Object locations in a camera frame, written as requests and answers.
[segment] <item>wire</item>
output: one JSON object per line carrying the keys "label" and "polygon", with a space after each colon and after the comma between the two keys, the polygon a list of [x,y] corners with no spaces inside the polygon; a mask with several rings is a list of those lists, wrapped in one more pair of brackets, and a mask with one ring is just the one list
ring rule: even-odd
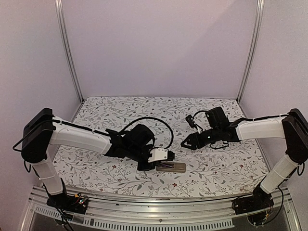
{"label": "wire", "polygon": [[297,174],[301,176],[304,173],[304,170],[305,170],[305,163],[303,163],[303,168],[301,172],[299,172],[299,166],[297,167]]}
{"label": "wire", "polygon": [[25,166],[25,169],[28,173],[31,172],[31,165],[29,165],[29,168],[27,168],[27,165],[26,165],[26,161],[24,160],[24,166]]}
{"label": "wire", "polygon": [[144,119],[151,119],[151,120],[159,121],[159,122],[163,123],[163,124],[169,129],[169,131],[170,131],[170,133],[171,133],[171,140],[170,140],[169,145],[168,145],[166,148],[164,148],[164,149],[170,148],[171,145],[172,145],[172,143],[173,143],[173,139],[174,139],[174,134],[173,134],[172,128],[171,128],[164,120],[161,120],[161,119],[158,119],[158,118],[155,118],[155,117],[147,117],[147,116],[146,116],[146,117],[141,117],[141,118],[135,119],[134,121],[132,121],[132,122],[130,122],[129,124],[127,124],[119,133],[122,134],[123,132],[125,132],[125,130],[126,130],[129,126],[131,126],[132,124],[134,124],[134,123],[136,123],[136,122],[138,122],[138,121],[140,121],[140,120],[144,120]]}
{"label": "wire", "polygon": [[262,119],[270,119],[270,118],[278,118],[278,117],[286,117],[288,116],[288,114],[284,114],[284,115],[270,115],[270,116],[264,116],[264,117],[259,117],[259,118],[253,118],[253,119],[248,119],[248,118],[240,118],[241,120],[245,120],[245,121],[257,121],[257,120],[262,120]]}
{"label": "wire", "polygon": [[13,150],[16,151],[16,152],[20,152],[21,153],[21,150],[19,149],[16,149],[16,147],[22,142],[24,141],[28,136],[30,136],[39,126],[41,126],[42,124],[44,123],[47,123],[47,122],[52,122],[52,119],[48,119],[48,120],[44,120],[40,123],[38,123],[34,128],[32,128],[20,141],[18,141],[14,146],[13,146]]}
{"label": "wire", "polygon": [[271,220],[269,220],[268,222],[265,222],[264,225],[272,222],[279,215],[280,211],[282,210],[284,196],[283,196],[283,191],[281,190],[281,188],[279,186],[278,186],[278,189],[281,192],[281,197],[282,197],[280,208],[279,208],[278,212],[276,213],[276,215]]}
{"label": "wire", "polygon": [[71,219],[71,217],[69,217],[68,214],[66,214],[65,212],[63,212],[62,210],[60,210],[60,209],[55,205],[55,203],[54,203],[51,199],[50,199],[49,201],[52,203],[53,207],[55,207],[55,208],[57,209],[57,211],[60,213],[61,219],[62,219],[62,223],[64,223],[64,221],[66,222],[66,224],[63,225],[63,227],[65,228],[65,230],[70,231],[70,230],[66,227],[66,225],[68,225],[68,227],[71,229],[71,231],[74,231],[74,229],[72,228],[72,226],[69,224],[69,222],[68,222],[68,220],[67,220],[67,217],[68,217],[69,219]]}

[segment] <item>floral tablecloth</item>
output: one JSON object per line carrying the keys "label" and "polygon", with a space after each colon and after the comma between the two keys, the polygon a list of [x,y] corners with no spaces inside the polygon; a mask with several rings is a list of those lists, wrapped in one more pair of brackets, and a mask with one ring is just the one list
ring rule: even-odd
{"label": "floral tablecloth", "polygon": [[[54,166],[66,185],[102,192],[155,197],[213,197],[251,192],[268,173],[255,140],[231,143],[219,151],[208,146],[196,151],[180,146],[187,135],[196,132],[185,121],[186,115],[217,106],[222,106],[230,121],[243,116],[235,100],[90,97],[75,123],[101,130],[121,130],[142,116],[160,118],[174,131],[171,150],[176,154],[175,161],[186,163],[186,173],[139,172],[136,162],[127,158],[105,157],[67,146],[60,147]],[[209,128],[204,114],[198,114],[197,120],[199,125]],[[169,143],[170,133],[163,124],[151,120],[142,123],[154,132],[156,145]]]}

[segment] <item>aluminum frame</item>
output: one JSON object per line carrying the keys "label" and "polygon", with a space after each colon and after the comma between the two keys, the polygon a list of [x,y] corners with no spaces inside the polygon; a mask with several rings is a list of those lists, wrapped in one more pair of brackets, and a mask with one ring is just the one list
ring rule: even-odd
{"label": "aluminum frame", "polygon": [[243,79],[242,79],[242,82],[241,82],[240,90],[239,90],[239,92],[237,94],[237,98],[236,98],[236,101],[239,104],[241,103],[243,96],[244,96],[244,92],[245,92],[245,88],[246,88],[246,85],[247,85],[247,82],[248,82],[252,62],[253,62],[254,55],[255,55],[255,52],[256,52],[257,41],[258,41],[258,38],[259,38],[259,33],[260,33],[260,28],[261,28],[261,23],[262,23],[263,8],[264,8],[264,0],[258,0],[256,19],[255,19],[255,25],[254,25],[252,40],[251,40],[251,44],[250,44],[250,50],[249,50],[247,62],[246,62],[246,65],[245,65],[244,75],[243,75]]}
{"label": "aluminum frame", "polygon": [[62,0],[55,0],[55,5],[56,5],[58,23],[59,23],[59,28],[60,28],[60,33],[61,33],[61,38],[62,38],[62,42],[63,42],[63,48],[64,48],[64,51],[65,51],[68,68],[69,68],[69,71],[70,71],[70,74],[71,74],[71,77],[72,77],[72,81],[73,81],[73,84],[74,84],[76,95],[77,95],[79,101],[82,103],[84,101],[84,98],[83,98],[83,95],[82,95],[79,80],[77,78],[76,69],[75,69],[75,66],[74,66],[74,61],[73,61],[71,49],[70,49],[69,42],[68,42],[68,36],[67,36],[67,30],[66,30],[66,26],[65,26]]}
{"label": "aluminum frame", "polygon": [[[282,187],[284,194],[284,209],[287,220],[292,231],[300,231],[298,217],[286,187]],[[69,194],[77,192],[89,196],[89,207],[85,215],[74,214],[73,224],[90,228],[102,228],[103,230],[117,230],[117,226],[129,227],[130,230],[146,230],[144,227],[157,227],[157,230],[201,230],[200,227],[216,224],[217,229],[222,229],[220,224],[228,223],[233,226],[232,219],[246,216],[246,214],[235,215],[232,210],[232,201],[237,195],[224,198],[150,198],[141,196],[129,196],[106,192],[92,192],[84,189],[67,187]],[[281,192],[276,190],[272,193],[277,209],[281,202]],[[34,214],[58,218],[57,211],[46,206],[48,197],[43,188],[33,187],[27,206],[24,211],[24,220],[21,231],[28,231]]]}

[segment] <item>purple wall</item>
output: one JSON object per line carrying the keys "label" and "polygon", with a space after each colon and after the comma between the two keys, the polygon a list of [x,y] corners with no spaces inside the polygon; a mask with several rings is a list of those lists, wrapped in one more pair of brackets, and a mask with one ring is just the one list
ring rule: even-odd
{"label": "purple wall", "polygon": [[36,183],[12,146],[43,107],[71,119],[78,101],[67,67],[54,1],[0,4],[0,227],[15,231]]}
{"label": "purple wall", "polygon": [[[247,116],[266,116],[299,108],[308,118],[308,1],[265,1],[262,27],[242,106]],[[261,140],[273,167],[285,141]],[[287,182],[308,231],[308,171]]]}
{"label": "purple wall", "polygon": [[236,98],[257,1],[64,1],[85,97]]}

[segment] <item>black cable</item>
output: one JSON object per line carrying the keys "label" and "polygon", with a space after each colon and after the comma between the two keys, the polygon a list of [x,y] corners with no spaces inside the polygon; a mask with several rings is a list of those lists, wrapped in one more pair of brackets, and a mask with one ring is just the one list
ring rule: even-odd
{"label": "black cable", "polygon": [[259,117],[259,118],[254,118],[254,119],[248,119],[248,118],[240,118],[241,120],[245,120],[245,121],[258,121],[258,120],[262,120],[262,119],[270,119],[270,118],[278,118],[278,117],[286,117],[288,116],[288,114],[284,114],[284,115],[270,115],[270,116],[264,116],[264,117]]}
{"label": "black cable", "polygon": [[164,121],[164,120],[161,120],[161,119],[158,119],[158,118],[155,118],[155,117],[141,117],[141,118],[138,118],[138,119],[135,119],[134,121],[130,122],[129,124],[127,124],[120,132],[119,134],[122,134],[123,132],[125,132],[125,130],[131,126],[132,124],[140,121],[140,120],[144,120],[144,119],[151,119],[151,120],[156,120],[156,121],[159,121],[161,123],[163,123],[170,131],[171,133],[171,140],[170,140],[170,143],[169,145],[165,148],[165,149],[168,149],[171,147],[172,143],[173,143],[173,139],[174,139],[174,134],[173,134],[173,131],[172,131],[172,128]]}
{"label": "black cable", "polygon": [[44,123],[47,123],[47,122],[52,122],[52,119],[49,119],[49,120],[44,120],[40,123],[38,123],[34,128],[32,128],[20,141],[18,141],[14,146],[13,146],[13,150],[16,151],[16,152],[21,152],[21,150],[19,149],[16,149],[16,147],[22,142],[24,141],[29,135],[31,135],[39,126],[41,126],[42,124]]}
{"label": "black cable", "polygon": [[305,163],[303,163],[303,168],[302,168],[302,171],[300,173],[299,173],[299,166],[297,167],[297,174],[299,176],[301,176],[304,173],[304,170],[305,170]]}
{"label": "black cable", "polygon": [[25,166],[25,169],[28,173],[31,172],[31,165],[29,165],[29,168],[27,168],[27,165],[26,165],[26,161],[24,160],[24,166]]}
{"label": "black cable", "polygon": [[279,208],[278,212],[276,213],[276,215],[272,218],[272,220],[269,220],[268,222],[265,221],[264,225],[272,222],[279,215],[280,211],[282,210],[284,196],[283,196],[283,191],[281,190],[281,188],[279,186],[278,186],[278,189],[281,192],[281,197],[282,197],[280,208]]}
{"label": "black cable", "polygon": [[104,132],[102,132],[102,131],[98,131],[98,130],[95,130],[95,129],[91,129],[91,128],[89,128],[89,127],[81,126],[81,125],[74,124],[74,123],[70,123],[70,122],[67,122],[67,121],[53,120],[53,122],[55,122],[55,123],[57,123],[57,124],[69,125],[69,126],[71,126],[71,127],[80,128],[80,129],[86,130],[86,131],[91,131],[91,132],[93,132],[93,133],[101,134],[101,135],[103,135],[103,136],[110,136],[108,133],[104,133]]}
{"label": "black cable", "polygon": [[49,201],[52,203],[53,207],[55,207],[55,208],[57,209],[57,211],[60,213],[61,219],[62,219],[62,223],[64,223],[64,221],[65,221],[65,222],[66,222],[65,225],[68,225],[68,227],[71,229],[71,231],[74,231],[74,229],[73,229],[72,226],[69,224],[69,222],[68,222],[68,220],[67,220],[67,218],[66,218],[66,217],[69,217],[69,216],[68,216],[65,212],[62,212],[62,211],[54,204],[54,202],[53,202],[51,199],[50,199]]}

